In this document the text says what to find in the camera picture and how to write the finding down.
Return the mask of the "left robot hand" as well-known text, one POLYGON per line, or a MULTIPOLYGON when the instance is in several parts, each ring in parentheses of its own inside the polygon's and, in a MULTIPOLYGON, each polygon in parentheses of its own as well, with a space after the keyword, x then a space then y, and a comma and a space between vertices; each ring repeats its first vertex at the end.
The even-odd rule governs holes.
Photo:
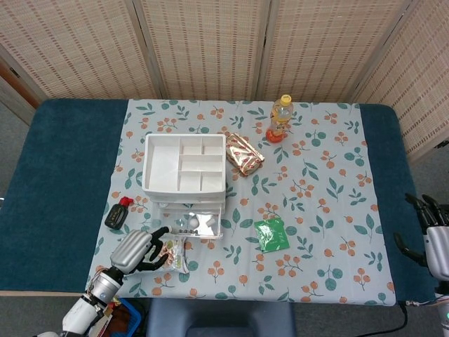
POLYGON ((167 253, 159 255, 163 248, 161 238, 171 232, 170 226, 161 227, 153 233, 130 231, 110 256, 111 266, 124 275, 130 275, 136 270, 158 270, 168 260, 167 253))

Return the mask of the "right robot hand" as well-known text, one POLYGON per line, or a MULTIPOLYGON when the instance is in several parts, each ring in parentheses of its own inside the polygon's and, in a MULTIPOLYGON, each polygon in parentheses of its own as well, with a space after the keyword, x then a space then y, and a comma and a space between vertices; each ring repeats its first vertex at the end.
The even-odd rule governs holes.
POLYGON ((399 233, 394 233, 394 241, 400 252, 422 267, 439 281, 449 282, 449 205, 439 204, 429 195, 422 200, 406 193, 406 201, 416 211, 424 240, 424 253, 409 249, 399 233))

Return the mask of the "clear drawer with beaded handle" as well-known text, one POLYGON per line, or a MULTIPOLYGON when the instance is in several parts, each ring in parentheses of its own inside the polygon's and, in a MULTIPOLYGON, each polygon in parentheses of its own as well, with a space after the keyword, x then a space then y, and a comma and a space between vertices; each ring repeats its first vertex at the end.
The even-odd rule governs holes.
POLYGON ((152 207, 152 227, 170 226, 170 234, 180 237, 199 239, 220 239, 222 237, 220 223, 225 206, 221 203, 155 203, 152 207), (214 217, 216 223, 208 227, 206 221, 214 217), (199 226, 189 225, 192 218, 197 218, 199 226))

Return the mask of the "white plastic drawer organizer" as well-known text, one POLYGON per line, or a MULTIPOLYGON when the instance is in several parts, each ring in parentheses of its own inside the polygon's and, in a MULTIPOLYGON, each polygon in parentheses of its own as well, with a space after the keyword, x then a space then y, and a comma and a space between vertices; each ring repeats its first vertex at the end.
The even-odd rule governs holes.
POLYGON ((224 211, 226 150, 222 134, 149 134, 142 189, 160 209, 224 211))

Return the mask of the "black ink bottle red cap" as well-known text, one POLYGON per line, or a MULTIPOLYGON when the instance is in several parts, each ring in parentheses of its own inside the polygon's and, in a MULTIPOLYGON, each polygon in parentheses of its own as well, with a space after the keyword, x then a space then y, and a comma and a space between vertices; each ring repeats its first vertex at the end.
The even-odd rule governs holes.
POLYGON ((105 219, 105 225, 111 230, 119 230, 128 215, 128 207, 133 203, 130 197, 122 197, 119 202, 110 209, 105 219))

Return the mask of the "white nut snack bag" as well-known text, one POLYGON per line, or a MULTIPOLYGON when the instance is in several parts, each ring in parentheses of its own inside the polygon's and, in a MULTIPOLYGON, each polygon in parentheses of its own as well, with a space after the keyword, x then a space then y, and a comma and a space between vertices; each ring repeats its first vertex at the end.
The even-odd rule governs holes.
POLYGON ((168 258, 160 268, 161 271, 179 272, 185 274, 188 272, 185 258, 185 238, 171 237, 163 240, 162 250, 159 257, 167 255, 168 258))

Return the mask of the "blue plastic basket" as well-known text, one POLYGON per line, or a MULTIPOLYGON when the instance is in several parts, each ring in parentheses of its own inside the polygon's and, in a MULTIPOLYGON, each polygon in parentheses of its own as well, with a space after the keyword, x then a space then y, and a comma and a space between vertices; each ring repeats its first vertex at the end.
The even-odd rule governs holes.
POLYGON ((125 298, 110 303, 105 314, 108 323, 101 337, 133 337, 142 321, 140 311, 125 298))

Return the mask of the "teal blue table cover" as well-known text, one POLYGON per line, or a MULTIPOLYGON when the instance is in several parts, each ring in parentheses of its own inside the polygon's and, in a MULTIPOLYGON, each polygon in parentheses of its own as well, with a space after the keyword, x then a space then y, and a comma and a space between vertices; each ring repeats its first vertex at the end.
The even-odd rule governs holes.
MULTIPOLYGON (((0 291, 81 293, 105 209, 126 100, 53 99, 36 111, 0 208, 0 291)), ((362 104, 374 187, 399 300, 428 300, 436 280, 404 256, 393 234, 423 247, 403 199, 414 192, 395 111, 362 104)))

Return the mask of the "blue-grey chair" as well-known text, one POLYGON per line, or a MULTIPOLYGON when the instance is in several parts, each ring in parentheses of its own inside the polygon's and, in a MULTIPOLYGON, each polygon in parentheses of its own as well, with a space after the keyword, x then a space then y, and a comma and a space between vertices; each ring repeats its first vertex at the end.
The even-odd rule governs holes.
POLYGON ((249 300, 154 299, 145 337, 297 337, 293 306, 249 300))

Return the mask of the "floral leaf print tablecloth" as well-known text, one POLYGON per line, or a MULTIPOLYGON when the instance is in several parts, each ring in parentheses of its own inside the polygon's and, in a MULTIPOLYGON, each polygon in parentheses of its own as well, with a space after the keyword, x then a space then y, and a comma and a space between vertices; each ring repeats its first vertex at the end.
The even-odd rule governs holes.
POLYGON ((106 208, 133 205, 122 228, 102 226, 90 274, 109 266, 132 230, 154 231, 142 189, 149 134, 238 133, 264 156, 250 176, 226 167, 220 239, 185 241, 188 272, 137 272, 121 296, 393 305, 396 301, 377 206, 361 107, 296 103, 286 139, 265 138, 271 103, 132 100, 123 121, 106 208), (254 224, 281 218, 290 247, 261 252, 254 224))

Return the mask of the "green tea sachet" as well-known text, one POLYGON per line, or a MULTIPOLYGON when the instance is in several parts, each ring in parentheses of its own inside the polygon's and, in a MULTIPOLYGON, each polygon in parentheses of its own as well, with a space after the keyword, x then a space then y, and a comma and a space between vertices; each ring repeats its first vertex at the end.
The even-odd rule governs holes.
POLYGON ((281 218, 271 218, 254 224, 261 252, 271 253, 288 249, 287 234, 281 218))

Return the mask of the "gold foil snack packet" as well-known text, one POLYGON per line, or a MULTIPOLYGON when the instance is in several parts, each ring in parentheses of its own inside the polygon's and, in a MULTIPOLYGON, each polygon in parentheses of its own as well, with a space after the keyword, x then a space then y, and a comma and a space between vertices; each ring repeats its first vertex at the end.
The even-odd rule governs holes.
POLYGON ((254 173, 264 162, 264 156, 237 133, 229 134, 225 145, 228 161, 244 176, 254 173))

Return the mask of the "brown wooden door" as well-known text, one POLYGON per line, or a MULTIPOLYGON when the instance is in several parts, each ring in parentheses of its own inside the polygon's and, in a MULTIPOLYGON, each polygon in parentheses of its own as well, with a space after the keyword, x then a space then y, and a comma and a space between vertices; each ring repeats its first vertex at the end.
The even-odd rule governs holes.
POLYGON ((0 56, 0 77, 4 79, 33 108, 41 104, 41 99, 21 79, 20 75, 0 56))

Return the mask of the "orange iced tea bottle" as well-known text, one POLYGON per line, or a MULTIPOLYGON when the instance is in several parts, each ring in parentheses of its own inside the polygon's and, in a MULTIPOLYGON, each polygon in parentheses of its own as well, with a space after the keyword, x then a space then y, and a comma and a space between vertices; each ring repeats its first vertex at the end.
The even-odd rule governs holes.
POLYGON ((266 139, 270 143, 279 143, 285 138, 293 112, 294 107, 290 95, 282 95, 274 102, 270 113, 271 123, 265 133, 266 139))

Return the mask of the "woven bamboo folding screen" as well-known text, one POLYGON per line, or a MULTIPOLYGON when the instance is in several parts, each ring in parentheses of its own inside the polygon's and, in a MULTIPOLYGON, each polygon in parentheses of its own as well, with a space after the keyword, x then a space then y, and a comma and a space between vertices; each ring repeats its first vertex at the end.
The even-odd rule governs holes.
POLYGON ((449 0, 0 0, 0 56, 41 101, 288 93, 449 141, 449 0))

